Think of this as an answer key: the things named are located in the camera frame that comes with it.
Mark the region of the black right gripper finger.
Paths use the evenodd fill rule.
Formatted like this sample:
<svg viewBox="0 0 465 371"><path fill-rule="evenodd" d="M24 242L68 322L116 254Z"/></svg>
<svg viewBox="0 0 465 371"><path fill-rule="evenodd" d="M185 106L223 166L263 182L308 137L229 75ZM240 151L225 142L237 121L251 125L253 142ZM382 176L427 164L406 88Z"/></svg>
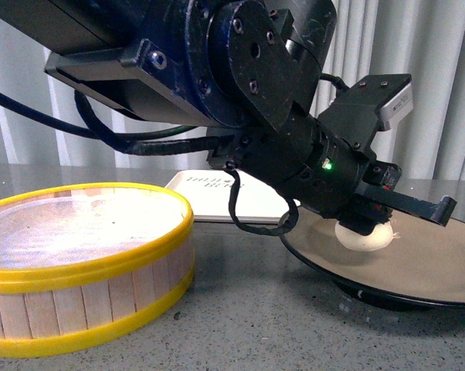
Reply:
<svg viewBox="0 0 465 371"><path fill-rule="evenodd" d="M432 203L369 184L360 184L355 192L365 199L440 226L448 224L457 205L457 201L450 196L444 196L438 203Z"/></svg>

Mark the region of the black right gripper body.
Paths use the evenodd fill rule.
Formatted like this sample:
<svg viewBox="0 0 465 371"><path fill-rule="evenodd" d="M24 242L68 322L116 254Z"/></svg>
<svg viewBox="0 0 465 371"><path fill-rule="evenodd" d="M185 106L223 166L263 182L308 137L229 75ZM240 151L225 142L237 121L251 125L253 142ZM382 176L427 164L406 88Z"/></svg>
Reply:
<svg viewBox="0 0 465 371"><path fill-rule="evenodd" d="M371 149L378 132L376 111L369 104L332 104L318 118L293 111L280 132L262 127L210 128L207 135L225 137L207 158L213 169L234 179L229 196L232 221L247 232L278 236L291 231L299 212L296 201L325 219L336 219L350 230L370 234L387 223L392 209L365 199L355 190L360 184L393 189L398 166L379 162ZM243 223L236 215L239 173L272 187L289 207L279 227L265 229Z"/></svg>

